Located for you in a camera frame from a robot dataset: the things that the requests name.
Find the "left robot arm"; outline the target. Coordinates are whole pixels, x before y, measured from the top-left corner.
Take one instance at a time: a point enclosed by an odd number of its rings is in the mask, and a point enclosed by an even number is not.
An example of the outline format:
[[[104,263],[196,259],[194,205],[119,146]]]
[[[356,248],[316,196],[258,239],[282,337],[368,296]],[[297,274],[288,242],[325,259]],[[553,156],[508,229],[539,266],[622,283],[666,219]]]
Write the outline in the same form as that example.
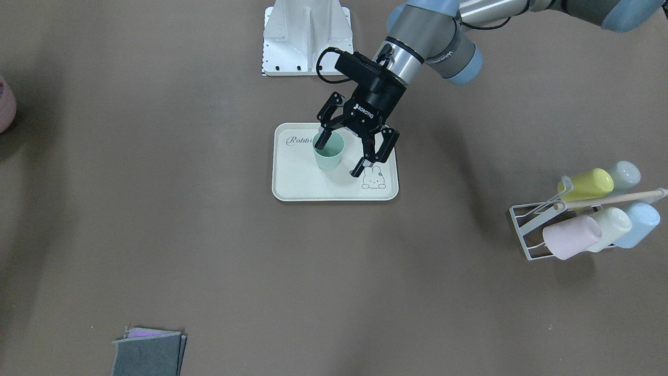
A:
[[[555,10],[623,33],[659,9],[666,10],[666,1],[407,1],[389,16],[387,36],[374,57],[324,50],[338,55],[336,70],[357,87],[348,99],[334,92],[325,102],[317,114],[320,128],[313,147],[324,149],[336,130],[346,128],[363,148],[351,176],[386,162],[399,138],[387,119],[422,66],[456,85],[469,83],[481,71],[482,52],[467,29],[489,31],[527,12]]]

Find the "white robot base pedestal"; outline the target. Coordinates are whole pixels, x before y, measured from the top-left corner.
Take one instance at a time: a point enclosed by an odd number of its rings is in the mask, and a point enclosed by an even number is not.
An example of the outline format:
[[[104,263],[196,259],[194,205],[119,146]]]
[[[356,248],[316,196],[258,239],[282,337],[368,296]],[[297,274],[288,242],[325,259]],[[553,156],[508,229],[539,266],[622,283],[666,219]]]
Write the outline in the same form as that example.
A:
[[[276,1],[264,11],[265,76],[336,76],[334,47],[353,52],[351,12],[339,1]]]

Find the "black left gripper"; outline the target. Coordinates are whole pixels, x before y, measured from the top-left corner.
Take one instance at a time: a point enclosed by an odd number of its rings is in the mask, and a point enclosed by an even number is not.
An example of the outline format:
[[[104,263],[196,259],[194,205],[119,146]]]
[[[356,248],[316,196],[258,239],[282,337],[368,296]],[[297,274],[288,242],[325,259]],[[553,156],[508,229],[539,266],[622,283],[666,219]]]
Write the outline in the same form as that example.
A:
[[[366,167],[384,163],[399,139],[399,132],[386,124],[406,85],[392,73],[379,75],[348,73],[346,78],[357,83],[351,97],[344,104],[344,96],[333,92],[317,114],[320,121],[319,136],[314,138],[315,149],[324,150],[334,130],[347,128],[361,140],[363,156],[349,171],[353,178],[359,178]],[[382,143],[376,148],[376,135],[381,135]]]

